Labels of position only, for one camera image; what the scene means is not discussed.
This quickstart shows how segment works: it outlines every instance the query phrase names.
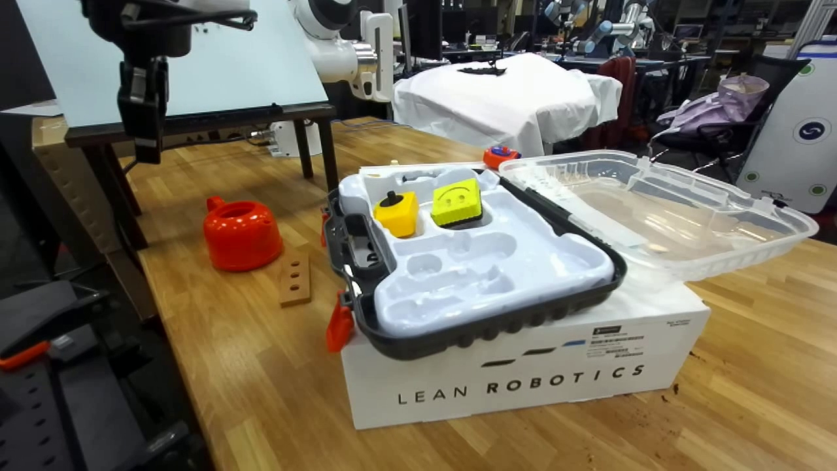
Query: transparent container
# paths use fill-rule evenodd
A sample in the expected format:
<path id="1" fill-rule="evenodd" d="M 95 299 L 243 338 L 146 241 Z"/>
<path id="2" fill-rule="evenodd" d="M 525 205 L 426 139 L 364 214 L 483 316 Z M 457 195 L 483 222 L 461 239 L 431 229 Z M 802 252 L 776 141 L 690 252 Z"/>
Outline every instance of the transparent container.
<path id="1" fill-rule="evenodd" d="M 627 151 L 513 160 L 500 176 L 559 205 L 625 260 L 666 267 L 679 279 L 762 263 L 818 229 L 799 210 Z"/>

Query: wooden block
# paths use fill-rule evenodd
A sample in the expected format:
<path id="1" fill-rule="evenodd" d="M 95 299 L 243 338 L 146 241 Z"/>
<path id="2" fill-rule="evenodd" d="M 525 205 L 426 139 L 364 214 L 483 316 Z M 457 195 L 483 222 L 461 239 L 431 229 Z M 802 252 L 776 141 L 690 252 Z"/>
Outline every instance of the wooden block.
<path id="1" fill-rule="evenodd" d="M 279 304 L 290 305 L 312 300 L 309 252 L 286 252 L 279 263 Z"/>

